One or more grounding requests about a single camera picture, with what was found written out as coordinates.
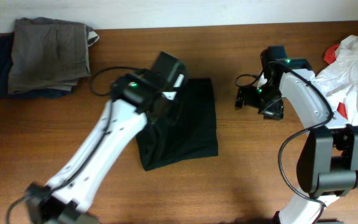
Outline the black shorts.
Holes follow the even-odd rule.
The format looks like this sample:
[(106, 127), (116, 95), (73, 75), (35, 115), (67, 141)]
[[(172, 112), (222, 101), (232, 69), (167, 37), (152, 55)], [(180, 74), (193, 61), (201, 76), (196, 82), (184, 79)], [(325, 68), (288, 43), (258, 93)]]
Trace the black shorts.
[(177, 95), (172, 115), (136, 135), (144, 170), (219, 154), (214, 91), (210, 78), (192, 78)]

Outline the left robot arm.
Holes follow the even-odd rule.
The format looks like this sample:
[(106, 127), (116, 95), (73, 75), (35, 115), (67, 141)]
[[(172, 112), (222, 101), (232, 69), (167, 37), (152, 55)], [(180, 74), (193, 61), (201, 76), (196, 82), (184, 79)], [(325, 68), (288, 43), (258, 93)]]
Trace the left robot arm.
[(102, 115), (74, 156), (24, 200), (32, 223), (99, 223), (93, 199), (121, 152), (148, 123), (166, 116), (188, 79), (185, 64), (160, 52), (150, 69), (129, 68), (113, 81)]

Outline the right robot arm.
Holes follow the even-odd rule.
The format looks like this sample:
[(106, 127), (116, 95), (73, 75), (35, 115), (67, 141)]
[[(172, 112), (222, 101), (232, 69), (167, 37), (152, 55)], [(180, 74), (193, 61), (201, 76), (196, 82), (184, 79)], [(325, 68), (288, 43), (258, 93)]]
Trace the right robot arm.
[[(260, 60), (262, 69), (255, 80), (237, 86), (235, 108), (251, 106), (265, 119), (281, 120), (287, 99), (303, 125), (278, 151), (280, 174), (294, 196), (271, 222), (322, 223), (330, 204), (358, 189), (358, 126), (332, 109), (307, 59), (288, 58), (284, 47), (269, 46)], [(302, 134), (307, 139), (296, 165), (299, 186), (294, 187), (285, 175), (282, 156), (287, 144)]]

